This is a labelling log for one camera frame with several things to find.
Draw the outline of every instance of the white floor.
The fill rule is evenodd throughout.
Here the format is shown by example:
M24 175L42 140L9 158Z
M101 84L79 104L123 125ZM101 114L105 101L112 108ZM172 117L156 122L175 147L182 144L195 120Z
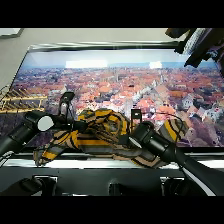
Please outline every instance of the white floor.
M115 41L174 41L167 28L26 28L18 38L0 39L0 88L10 84L32 44Z

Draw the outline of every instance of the cityscape print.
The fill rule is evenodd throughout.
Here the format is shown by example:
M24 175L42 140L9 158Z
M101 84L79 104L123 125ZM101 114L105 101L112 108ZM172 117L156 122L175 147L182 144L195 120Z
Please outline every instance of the cityscape print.
M160 68L150 68L148 63L116 63L104 68L22 66L12 88L25 89L34 96L44 94L47 99L42 101L42 107L52 114L58 112L61 95L74 91L75 119L86 108L108 108L130 119L131 109L138 108L143 120L153 122L158 130L165 120L176 119L172 116L175 115L189 127L179 147L223 147L224 82L214 64L207 62L197 69L184 67L181 62L161 62L161 65ZM8 114L17 124L23 115ZM3 124L4 116L0 114L1 135L7 134L13 123ZM50 136L41 134L32 145L46 144Z

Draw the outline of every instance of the striped cloth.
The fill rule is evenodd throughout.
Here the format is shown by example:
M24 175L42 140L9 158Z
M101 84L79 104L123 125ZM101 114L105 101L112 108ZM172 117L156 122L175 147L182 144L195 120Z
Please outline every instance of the striped cloth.
M130 134L130 121L121 113L108 109L96 111L84 110L78 120L88 123L85 133L78 131L60 131L54 134L51 142L34 152L34 160L37 166L44 165L57 156L65 148L74 148L76 152L84 152L100 158L112 158L115 160L130 160L143 167L159 167L164 163L146 149L128 148L120 143L121 138ZM168 126L161 129L162 135L169 140L173 138L175 131L169 137Z

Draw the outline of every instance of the screen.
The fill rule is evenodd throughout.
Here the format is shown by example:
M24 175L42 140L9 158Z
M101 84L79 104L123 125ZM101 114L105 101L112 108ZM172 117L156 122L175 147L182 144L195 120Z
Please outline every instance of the screen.
M27 53L11 89L27 91L33 96L29 105L52 114L57 114L62 94L74 91L75 118L85 108L108 108L130 118L131 109L138 108L143 120L152 121L158 130L176 115L189 126L178 146L223 146L223 79L212 60L198 68L184 67L188 57L173 49ZM1 113L1 135L21 122L23 115L22 110ZM46 144L49 138L49 133L42 133L30 144Z

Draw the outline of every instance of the sky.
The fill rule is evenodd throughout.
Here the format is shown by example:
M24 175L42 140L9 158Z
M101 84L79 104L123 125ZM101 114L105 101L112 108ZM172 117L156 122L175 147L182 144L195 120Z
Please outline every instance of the sky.
M173 49L83 50L28 53L21 68L65 68L68 61L99 60L107 66L148 66L161 62L163 67L183 67L188 55L175 53ZM200 67L213 67L212 61Z

